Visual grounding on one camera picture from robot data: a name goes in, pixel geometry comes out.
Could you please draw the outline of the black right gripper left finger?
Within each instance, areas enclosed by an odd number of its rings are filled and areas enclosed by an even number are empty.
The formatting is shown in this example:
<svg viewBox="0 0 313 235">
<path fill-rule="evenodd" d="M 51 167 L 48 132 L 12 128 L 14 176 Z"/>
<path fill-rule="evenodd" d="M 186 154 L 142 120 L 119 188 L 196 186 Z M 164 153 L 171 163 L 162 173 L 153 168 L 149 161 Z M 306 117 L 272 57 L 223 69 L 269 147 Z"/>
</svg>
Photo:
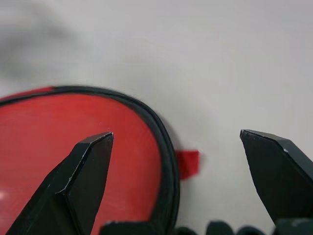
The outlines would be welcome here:
<svg viewBox="0 0 313 235">
<path fill-rule="evenodd" d="M 47 174 L 5 235 L 91 235 L 112 146 L 112 132 L 78 142 Z"/>
</svg>

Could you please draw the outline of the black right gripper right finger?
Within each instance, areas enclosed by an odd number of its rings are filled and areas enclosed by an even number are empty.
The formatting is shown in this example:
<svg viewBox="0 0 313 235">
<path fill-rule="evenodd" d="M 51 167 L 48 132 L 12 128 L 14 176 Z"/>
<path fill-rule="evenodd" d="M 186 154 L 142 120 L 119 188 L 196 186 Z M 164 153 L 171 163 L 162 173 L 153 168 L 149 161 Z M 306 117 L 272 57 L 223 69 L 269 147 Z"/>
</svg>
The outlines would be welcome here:
<svg viewBox="0 0 313 235">
<path fill-rule="evenodd" d="M 283 137 L 243 129 L 240 139 L 273 235 L 313 235 L 313 161 Z"/>
</svg>

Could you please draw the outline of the red paddle case black trim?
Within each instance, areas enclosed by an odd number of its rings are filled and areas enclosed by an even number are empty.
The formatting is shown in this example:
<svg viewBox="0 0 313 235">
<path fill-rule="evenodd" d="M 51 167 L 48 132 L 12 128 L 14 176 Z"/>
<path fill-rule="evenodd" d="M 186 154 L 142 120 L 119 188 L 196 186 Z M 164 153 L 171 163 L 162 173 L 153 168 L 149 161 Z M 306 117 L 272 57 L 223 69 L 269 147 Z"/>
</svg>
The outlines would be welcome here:
<svg viewBox="0 0 313 235">
<path fill-rule="evenodd" d="M 149 220 L 168 211 L 176 221 L 179 171 L 196 174 L 197 151 L 175 152 L 156 113 L 107 89 L 62 86 L 0 99 L 0 235 L 42 178 L 81 139 L 111 131 L 112 158 L 91 235 L 111 220 Z"/>
</svg>

